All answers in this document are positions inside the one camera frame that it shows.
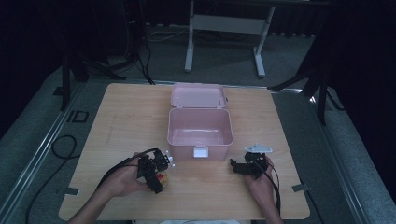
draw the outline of handheld controller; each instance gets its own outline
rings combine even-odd
[[[153,151],[154,158],[150,158],[147,153]],[[96,188],[99,188],[102,183],[114,172],[124,166],[128,166],[127,163],[136,158],[139,158],[138,161],[138,169],[137,169],[137,178],[144,177],[146,179],[147,185],[153,190],[156,194],[163,191],[163,185],[160,180],[157,178],[157,174],[161,171],[164,171],[168,168],[168,164],[171,163],[166,155],[163,155],[158,148],[152,148],[146,150],[142,153],[139,153],[132,158],[127,158],[119,164],[112,167],[108,170],[105,175],[102,177],[102,180],[99,182]]]
[[[235,160],[230,159],[234,173],[241,175],[254,175],[257,179],[268,168],[268,161],[265,159],[265,153],[247,152],[245,160],[247,163],[236,163]]]

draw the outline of black cable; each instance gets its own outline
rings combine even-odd
[[[124,68],[128,65],[135,64],[136,59],[135,58],[127,58],[125,62],[122,63],[116,63],[116,64],[111,64],[109,66],[106,66],[106,68],[110,69],[111,71],[117,71],[121,68]]]
[[[299,179],[300,179],[300,182],[304,185],[305,184],[304,181],[300,177],[299,177]],[[314,199],[312,198],[311,193],[309,192],[309,190],[306,190],[305,192],[308,195],[309,200],[311,200],[311,203],[314,205],[315,211],[317,211],[320,223],[323,224],[324,223],[323,217],[321,216],[321,214],[318,210],[317,204],[315,203]]]
[[[275,171],[276,179],[277,179],[277,185],[275,184],[275,182],[271,178],[271,176],[269,176],[256,161],[253,161],[253,162],[262,170],[262,173],[265,174],[265,176],[267,176],[267,178],[271,181],[271,184],[273,185],[274,191],[275,191],[275,194],[276,194],[276,209],[277,209],[277,212],[280,214],[280,193],[279,193],[279,185],[280,184],[279,184],[279,176],[277,175],[276,169],[274,168],[273,165],[268,163],[268,165],[270,165],[273,168],[273,170]]]
[[[204,36],[205,34],[213,35],[214,37],[213,38],[206,37],[206,36]],[[222,35],[221,32],[214,32],[214,31],[201,31],[194,35],[194,38],[203,39],[206,42],[244,41],[244,40],[247,40],[249,37],[250,37],[250,35],[237,34],[235,37],[230,38],[230,37],[225,37],[224,35]]]
[[[139,166],[139,165],[122,165],[122,167],[125,167],[125,166]]]
[[[211,5],[210,5],[210,7],[207,9],[207,11],[206,11],[206,15],[209,15],[209,12],[210,12],[210,10],[212,10],[212,12],[210,13],[210,15],[215,15],[215,13],[216,13],[216,10],[217,10],[217,8],[218,8],[218,5],[219,5],[219,2],[218,1],[216,1],[216,2],[213,2]]]
[[[122,69],[122,70],[120,70],[120,71],[117,71],[116,72],[116,74],[121,74],[121,73],[123,73],[123,72],[125,72],[125,71],[127,71],[127,70],[129,70],[129,69],[131,69],[132,67],[134,67],[136,65],[136,62],[134,62],[133,64],[131,64],[131,65],[129,65],[128,67],[126,67],[126,68],[124,68],[124,69]]]
[[[69,155],[65,157],[65,156],[62,156],[62,155],[60,155],[60,154],[58,154],[58,153],[56,152],[56,150],[55,150],[55,144],[56,144],[60,139],[63,139],[63,138],[66,138],[66,137],[67,137],[67,138],[71,138],[71,139],[73,140],[73,147],[72,147],[72,150],[70,151]],[[59,166],[58,169],[56,169],[56,171],[49,177],[49,179],[47,179],[47,181],[41,186],[41,188],[40,188],[40,189],[38,190],[38,192],[35,194],[35,196],[33,197],[32,201],[30,201],[29,206],[28,206],[27,211],[26,211],[26,216],[25,216],[25,223],[26,223],[26,224],[29,223],[30,212],[31,212],[31,210],[32,210],[33,204],[35,203],[35,200],[37,199],[37,197],[38,197],[38,195],[41,193],[41,191],[48,185],[48,183],[51,181],[51,179],[52,179],[53,177],[55,177],[56,174],[58,174],[58,172],[64,167],[64,165],[65,165],[69,160],[72,160],[72,159],[75,159],[75,158],[79,158],[79,156],[80,156],[80,155],[73,156],[73,154],[74,154],[74,152],[76,151],[76,148],[77,148],[77,140],[76,140],[76,138],[75,138],[74,136],[69,135],[69,134],[62,135],[62,136],[60,136],[60,137],[57,137],[57,138],[52,142],[52,144],[50,145],[50,147],[51,147],[52,153],[53,153],[57,158],[63,159],[64,162],[62,162],[61,166]]]
[[[136,158],[140,158],[140,157],[146,155],[147,153],[149,153],[149,152],[151,152],[151,151],[156,151],[156,150],[159,150],[159,149],[158,149],[158,148],[151,148],[151,149],[148,149],[148,150],[146,150],[146,151],[144,151],[144,152],[140,152],[140,153],[138,153],[138,154],[132,156],[132,158],[127,158],[127,159],[123,160],[122,162],[120,162],[119,164],[113,166],[112,168],[110,168],[110,169],[103,175],[103,177],[102,177],[102,179],[99,181],[99,184],[98,184],[98,186],[96,187],[96,189],[99,189],[99,187],[103,184],[103,182],[105,182],[105,180],[106,180],[109,176],[111,176],[114,172],[116,172],[118,169],[120,169],[121,167],[129,166],[129,165],[127,164],[129,161],[132,161],[132,160],[134,160],[134,159],[136,159]]]
[[[146,81],[147,81],[149,84],[151,84],[151,85],[155,85],[155,82],[154,82],[154,81],[151,79],[151,77],[149,76],[149,69],[148,69],[148,66],[149,66],[149,59],[150,59],[150,57],[151,57],[150,55],[151,55],[151,51],[150,51],[150,49],[148,48],[148,61],[147,61],[147,63],[146,63],[146,66],[143,65],[142,58],[140,57],[140,54],[139,54],[139,53],[137,54],[137,60],[139,61],[140,66],[142,66],[141,72],[143,73],[143,76],[145,77]]]

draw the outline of cable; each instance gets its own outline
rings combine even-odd
[[[120,169],[121,167],[130,166],[130,165],[127,164],[129,161],[132,161],[132,160],[134,160],[134,159],[136,159],[136,158],[140,158],[140,157],[146,155],[147,153],[149,153],[149,152],[151,152],[151,151],[156,151],[156,150],[159,150],[159,149],[158,149],[158,148],[151,148],[151,149],[148,149],[148,150],[146,150],[146,151],[144,151],[144,152],[140,152],[140,153],[138,153],[138,154],[132,156],[132,158],[127,158],[127,159],[123,160],[122,162],[120,162],[119,164],[113,166],[111,169],[109,169],[109,170],[104,174],[104,176],[102,177],[102,179],[99,181],[99,184],[98,184],[98,186],[96,187],[96,189],[98,189],[98,188],[103,184],[103,182],[105,182],[105,180],[106,180],[109,176],[111,176],[111,174],[113,174],[114,172],[116,172],[118,169]]]
[[[185,30],[182,30],[182,31],[180,31],[180,32],[159,32],[159,31],[153,32],[153,33],[149,34],[148,36],[156,35],[156,34],[172,34],[172,35],[169,35],[169,36],[167,36],[167,37],[164,37],[164,38],[162,38],[162,39],[157,39],[157,40],[149,39],[148,41],[149,41],[149,42],[162,42],[162,41],[167,40],[167,39],[170,39],[170,38],[172,38],[172,37],[174,37],[174,36],[182,35],[182,34],[186,33],[186,31],[188,31],[188,30],[189,30],[189,29],[186,28]]]
[[[205,37],[203,35],[194,35],[194,38],[199,38],[199,39],[203,39],[206,42],[232,42],[232,41],[244,41],[246,39],[248,39],[250,37],[249,34],[236,34],[235,37],[233,38],[228,38],[225,37],[224,35],[221,35],[222,32],[215,32],[215,31],[200,31],[200,34],[209,34],[209,35],[213,35],[214,38],[208,38]]]
[[[215,15],[216,10],[218,9],[219,1],[213,2],[210,7],[206,11],[206,15],[209,15],[210,10],[212,10],[212,13],[210,15]]]
[[[142,66],[142,70],[140,70],[140,71],[143,73],[143,76],[145,77],[145,79],[148,81],[149,84],[155,85],[155,82],[149,76],[149,60],[151,57],[151,50],[148,46],[147,46],[147,50],[148,50],[148,60],[146,62],[146,66],[143,65],[142,58],[140,57],[139,53],[137,54],[137,60],[139,61],[140,65]]]
[[[299,179],[300,179],[300,182],[304,185],[305,184],[304,181],[300,177],[299,177]],[[314,199],[312,198],[311,193],[309,192],[309,190],[306,190],[305,192],[308,195],[309,200],[311,200],[311,203],[314,205],[315,211],[317,211],[320,223],[324,223],[323,217],[321,216],[321,214],[318,210],[317,204],[315,203]]]
[[[58,152],[56,152],[55,144],[56,144],[59,140],[61,140],[61,139],[63,139],[63,138],[66,138],[66,137],[67,137],[67,138],[71,138],[71,139],[73,140],[73,147],[72,147],[72,150],[70,151],[70,153],[68,154],[68,156],[65,157],[65,156],[62,156],[62,155],[58,154]],[[41,188],[40,188],[40,189],[38,190],[38,192],[35,194],[35,196],[33,197],[32,201],[30,201],[29,206],[28,206],[27,211],[26,211],[26,215],[25,215],[25,223],[26,223],[26,224],[29,223],[30,212],[31,212],[31,210],[32,210],[33,204],[35,203],[35,200],[37,199],[37,197],[38,197],[38,195],[41,193],[41,191],[48,185],[48,183],[51,181],[51,179],[52,179],[53,177],[55,177],[56,174],[58,174],[58,172],[64,167],[64,165],[65,165],[69,160],[73,160],[73,159],[75,159],[75,158],[79,158],[79,156],[80,156],[80,155],[73,156],[73,154],[75,153],[76,148],[77,148],[77,140],[76,140],[76,138],[75,138],[74,136],[69,135],[69,134],[62,135],[62,136],[60,136],[60,137],[57,137],[57,138],[52,142],[52,144],[50,145],[50,148],[51,148],[52,153],[53,153],[57,158],[63,159],[64,162],[62,162],[61,166],[59,166],[58,169],[56,169],[55,172],[49,177],[49,179],[47,179],[47,181],[41,186]]]
[[[265,174],[265,176],[267,176],[267,178],[271,181],[271,184],[273,185],[274,191],[275,191],[275,194],[276,194],[276,209],[277,209],[277,212],[280,214],[279,176],[277,175],[276,169],[274,168],[273,165],[267,163],[275,171],[276,179],[277,179],[277,185],[274,183],[274,180],[271,178],[271,176],[269,176],[256,161],[253,161],[253,162],[262,170],[262,173]]]
[[[123,72],[126,72],[126,71],[128,71],[129,69],[133,68],[135,65],[136,65],[136,62],[134,62],[133,64],[129,65],[128,67],[126,67],[126,68],[124,68],[124,69],[122,69],[122,70],[120,70],[120,71],[117,71],[116,74],[119,75],[119,74],[121,74],[121,73],[123,73]]]
[[[125,30],[126,30],[126,48],[125,48],[125,52],[124,52],[124,57],[126,58],[128,56],[128,50],[129,50],[129,45],[130,45],[129,41],[131,38],[131,34],[130,34],[130,30],[129,30],[130,27],[128,26],[128,18],[125,13],[126,12],[125,5],[123,2],[121,2],[121,5],[122,5],[122,12],[123,12],[124,19],[125,19],[124,21],[125,21]]]

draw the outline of gray carpet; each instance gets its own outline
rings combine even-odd
[[[183,28],[156,28],[155,31],[181,31]],[[162,39],[167,35],[151,35],[151,49],[148,70],[156,82],[182,81],[219,83],[223,85],[261,86],[278,84],[293,77],[313,38],[270,35],[267,37],[262,57],[267,76],[256,76],[256,68],[251,47],[257,43],[255,36],[231,42],[213,42],[208,34],[196,37],[192,72],[184,72],[184,60],[187,50],[187,37],[178,35],[171,39]],[[143,61],[149,57],[146,49],[141,50]],[[126,83],[146,83],[140,72],[139,64],[129,69],[117,71],[127,77]],[[76,100],[71,102],[67,113],[59,111],[61,98],[52,93],[61,85],[60,70],[49,76],[41,90],[26,107],[20,118],[11,127],[0,142],[0,172],[3,177],[0,185],[0,199],[4,202],[17,184],[20,174],[34,156],[40,144],[48,134],[53,122],[61,117],[59,132],[54,136],[71,134],[77,139],[78,154],[88,136],[95,113],[102,100],[106,86],[114,80],[103,75],[92,75],[87,83],[73,83]],[[305,80],[291,88],[300,89]],[[276,109],[280,116],[285,135],[297,171],[309,191],[313,201],[307,197],[311,216],[305,220],[286,220],[286,223],[320,223],[322,216],[325,223],[390,223],[395,220],[394,203],[383,188],[374,166],[371,164],[365,148],[356,134],[346,112],[335,110],[327,105],[326,120],[328,127],[318,124],[315,106],[309,104],[301,94],[294,91],[283,91],[274,94]],[[70,111],[89,112],[87,122],[67,121]],[[55,145],[60,154],[67,155],[72,149],[68,138],[59,140]],[[364,219],[356,218],[354,204],[351,205],[348,193],[340,180],[337,168],[334,168],[334,149],[342,167],[345,168],[353,192],[356,192],[361,203]],[[8,223],[23,223],[25,214],[34,195],[48,180],[63,160],[56,158],[50,151],[44,153],[45,160],[35,175],[30,187],[20,201],[16,202]],[[59,189],[68,186],[77,160],[69,161],[65,167],[38,194],[29,216],[30,223],[64,223],[58,217],[63,197]],[[373,181],[367,181],[366,175]]]

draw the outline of pink box lid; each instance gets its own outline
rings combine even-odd
[[[182,108],[223,108],[227,105],[224,89],[218,84],[175,83],[171,105]]]

